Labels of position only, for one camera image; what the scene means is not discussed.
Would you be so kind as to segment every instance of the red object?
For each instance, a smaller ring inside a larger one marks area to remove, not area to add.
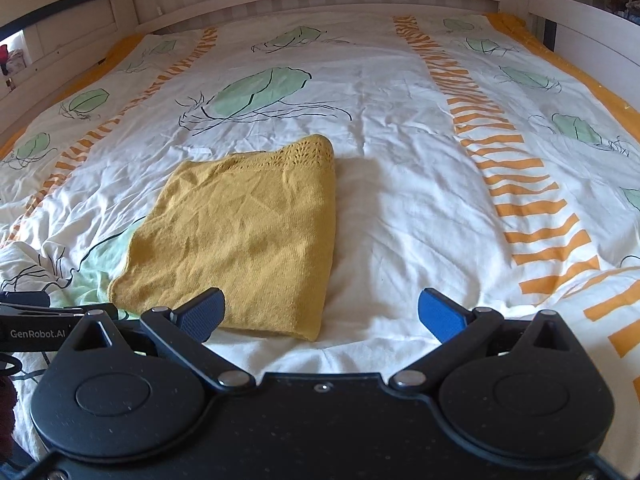
[[[9,377],[0,378],[0,462],[8,459],[13,452],[14,406],[18,395]]]
[[[6,69],[7,61],[9,61],[9,48],[6,45],[0,45],[0,70],[3,75],[9,75]]]

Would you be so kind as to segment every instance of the white duvet cover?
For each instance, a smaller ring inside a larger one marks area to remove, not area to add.
[[[438,344],[417,317],[427,286],[510,317],[553,308],[614,394],[604,456],[637,473],[638,143],[585,85],[484,16],[281,14],[147,36],[0,162],[1,289],[106,301],[181,161],[311,133],[331,140],[337,171],[320,337],[218,330],[207,346],[258,376],[388,377]],[[20,357],[15,438],[41,456],[29,400],[54,354]]]

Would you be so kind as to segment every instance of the yellow knit sweater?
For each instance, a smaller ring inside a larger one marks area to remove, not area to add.
[[[183,162],[133,235],[109,298],[141,314],[217,286],[223,327],[315,340],[334,239],[334,152],[325,137]]]

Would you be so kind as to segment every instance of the metal screw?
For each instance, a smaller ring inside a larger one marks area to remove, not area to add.
[[[238,388],[245,386],[251,380],[251,375],[242,370],[229,370],[222,372],[218,376],[218,382],[227,388]]]
[[[47,475],[47,480],[68,480],[68,478],[64,471],[52,471]]]
[[[319,394],[327,394],[331,391],[333,385],[331,383],[319,383],[314,386],[314,390]]]
[[[394,381],[401,388],[420,386],[427,380],[427,376],[418,370],[402,370],[393,376]]]

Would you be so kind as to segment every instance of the blue gripper pad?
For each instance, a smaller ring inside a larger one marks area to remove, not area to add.
[[[204,343],[225,318],[225,295],[208,288],[171,312],[171,321],[191,338]]]
[[[474,316],[434,288],[425,288],[418,298],[418,318],[438,341],[446,343],[462,332]]]

